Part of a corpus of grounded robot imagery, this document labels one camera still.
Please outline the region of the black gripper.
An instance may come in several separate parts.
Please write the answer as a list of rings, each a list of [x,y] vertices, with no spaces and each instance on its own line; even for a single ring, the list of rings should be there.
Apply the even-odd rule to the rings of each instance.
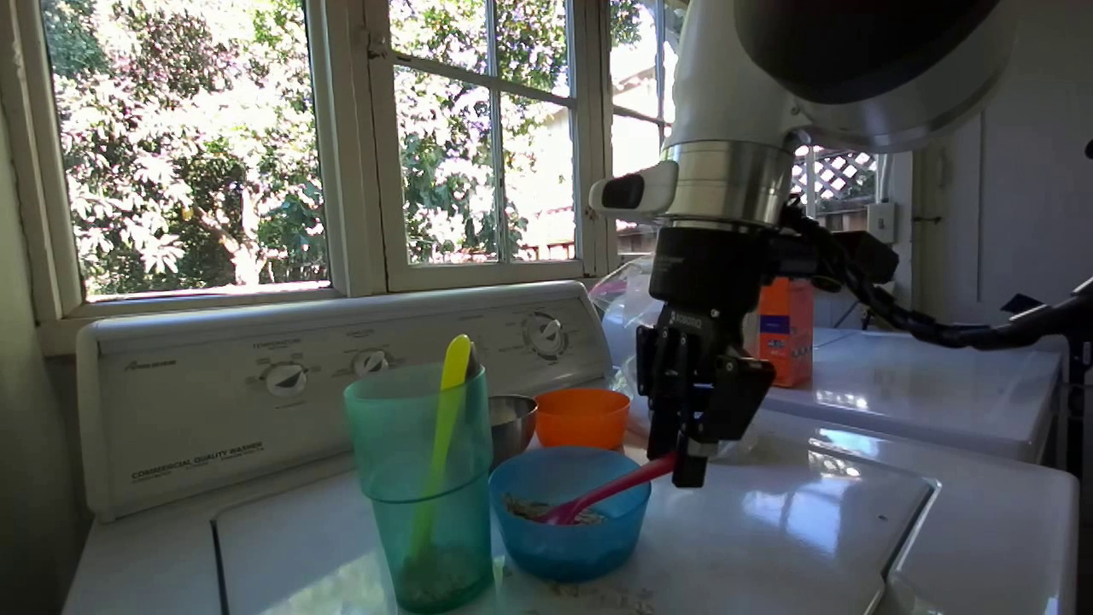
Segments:
[[[722,229],[661,229],[650,295],[661,305],[638,342],[638,393],[651,444],[671,447],[671,485],[700,488],[717,440],[737,440],[770,370],[745,353],[745,318],[757,308],[765,242]]]

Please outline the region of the robot arm white silver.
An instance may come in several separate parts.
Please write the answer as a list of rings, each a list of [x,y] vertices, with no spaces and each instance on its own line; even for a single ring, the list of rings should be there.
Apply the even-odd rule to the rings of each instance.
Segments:
[[[774,370],[745,350],[745,318],[774,278],[867,297],[839,240],[792,209],[804,144],[911,149],[967,121],[997,87],[1020,0],[690,0],[677,66],[671,188],[654,209],[634,336],[650,453],[681,488],[737,440]]]

